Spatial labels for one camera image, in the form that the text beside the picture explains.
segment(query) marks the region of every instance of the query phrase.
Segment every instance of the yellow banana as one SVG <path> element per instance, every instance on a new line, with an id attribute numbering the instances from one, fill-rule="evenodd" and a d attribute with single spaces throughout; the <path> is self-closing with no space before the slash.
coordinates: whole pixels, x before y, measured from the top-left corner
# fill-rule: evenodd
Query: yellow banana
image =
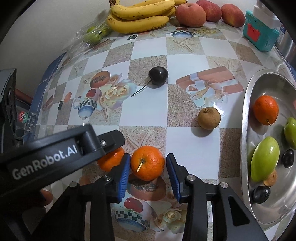
<path id="1" fill-rule="evenodd" d="M 172 17 L 175 15 L 175 12 L 176 12 L 176 8 L 173 7 L 171 10 L 168 10 L 167 12 L 162 14 L 162 16 Z"/>
<path id="2" fill-rule="evenodd" d="M 122 19 L 137 20 L 162 15 L 163 13 L 171 10 L 174 6 L 175 2 L 173 0 L 164 0 L 158 3 L 133 8 L 115 5 L 112 8 L 112 13 Z"/>
<path id="3" fill-rule="evenodd" d="M 134 21 L 120 20 L 112 13 L 107 17 L 107 24 L 110 26 L 110 28 L 122 34 L 140 33 L 159 28 L 165 25 L 168 21 L 169 18 L 166 16 L 153 16 Z"/>
<path id="4" fill-rule="evenodd" d="M 129 6 L 129 7 L 142 7 L 142 6 L 146 6 L 146 5 L 161 2 L 161 1 L 163 1 L 163 0 L 147 0 L 147 1 L 140 2 L 138 4 L 135 4 L 135 5 L 132 5 L 132 6 Z M 174 0 L 174 2 L 176 3 L 176 6 L 187 3 L 186 0 Z"/>

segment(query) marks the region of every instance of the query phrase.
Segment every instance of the metal container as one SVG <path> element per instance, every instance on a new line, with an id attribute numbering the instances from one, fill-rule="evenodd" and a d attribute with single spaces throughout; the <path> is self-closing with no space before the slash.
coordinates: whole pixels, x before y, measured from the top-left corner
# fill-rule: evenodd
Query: metal container
<path id="1" fill-rule="evenodd" d="M 274 124 L 264 126 L 256 119 L 252 106 L 261 95 L 274 97 L 279 106 L 279 115 Z M 268 228 L 282 220 L 296 202 L 296 164 L 290 169 L 281 164 L 281 156 L 290 149 L 284 137 L 284 125 L 288 117 L 296 118 L 296 88 L 283 75 L 271 69 L 259 70 L 251 78 L 243 106 L 241 139 L 242 193 L 245 205 L 262 228 Z M 275 138 L 280 147 L 280 158 L 276 167 L 278 180 L 271 195 L 262 204 L 252 203 L 252 192 L 262 182 L 251 180 L 250 164 L 256 146 L 267 136 Z"/>
<path id="2" fill-rule="evenodd" d="M 283 26 L 280 29 L 280 36 L 275 42 L 275 46 L 285 60 L 287 60 L 289 64 L 296 69 L 296 46 Z"/>

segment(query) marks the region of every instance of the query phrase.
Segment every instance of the teal box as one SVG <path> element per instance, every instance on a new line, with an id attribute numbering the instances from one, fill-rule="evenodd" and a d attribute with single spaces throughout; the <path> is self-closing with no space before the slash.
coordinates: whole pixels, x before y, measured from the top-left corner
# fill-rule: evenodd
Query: teal box
<path id="1" fill-rule="evenodd" d="M 270 51 L 279 36 L 279 31 L 267 27 L 248 10 L 243 34 L 260 51 Z"/>

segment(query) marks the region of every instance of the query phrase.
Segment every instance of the stainless steel bowl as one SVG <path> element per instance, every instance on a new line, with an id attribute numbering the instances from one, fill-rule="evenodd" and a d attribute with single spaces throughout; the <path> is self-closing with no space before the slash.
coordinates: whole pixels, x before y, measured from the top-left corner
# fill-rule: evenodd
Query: stainless steel bowl
<path id="1" fill-rule="evenodd" d="M 254 117 L 252 106 L 261 95 L 275 98 L 279 106 L 279 115 L 271 126 L 261 125 Z M 241 139 L 241 175 L 242 193 L 245 205 L 251 211 L 262 228 L 268 228 L 282 220 L 296 203 L 296 162 L 287 169 L 281 164 L 281 156 L 290 149 L 284 137 L 284 125 L 287 118 L 296 118 L 296 88 L 290 81 L 271 69 L 259 70 L 251 78 L 242 113 Z M 280 147 L 280 159 L 276 171 L 278 180 L 271 187 L 271 195 L 262 204 L 252 203 L 252 192 L 262 182 L 251 180 L 250 163 L 256 146 L 265 137 L 275 138 Z"/>

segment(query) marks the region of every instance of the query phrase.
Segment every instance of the screw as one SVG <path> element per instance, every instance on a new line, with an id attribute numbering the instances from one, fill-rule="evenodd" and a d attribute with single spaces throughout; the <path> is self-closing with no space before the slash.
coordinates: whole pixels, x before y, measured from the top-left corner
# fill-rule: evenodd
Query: screw
<path id="1" fill-rule="evenodd" d="M 102 146 L 105 146 L 105 145 L 106 145 L 105 140 L 101 140 L 101 145 L 102 145 Z"/>
<path id="2" fill-rule="evenodd" d="M 223 187 L 223 188 L 228 188 L 228 183 L 226 183 L 226 182 L 221 182 L 221 183 L 220 183 L 220 186 Z"/>
<path id="3" fill-rule="evenodd" d="M 194 180 L 196 179 L 196 176 L 194 176 L 194 175 L 188 175 L 188 176 L 187 176 L 187 179 L 188 179 L 189 181 L 194 181 Z"/>
<path id="4" fill-rule="evenodd" d="M 74 188 L 77 186 L 77 182 L 70 182 L 69 187 Z"/>
<path id="5" fill-rule="evenodd" d="M 108 175 L 105 175 L 105 176 L 104 176 L 104 179 L 105 179 L 106 181 L 110 181 L 110 180 L 112 179 L 112 177 L 110 177 L 110 176 L 108 176 Z"/>

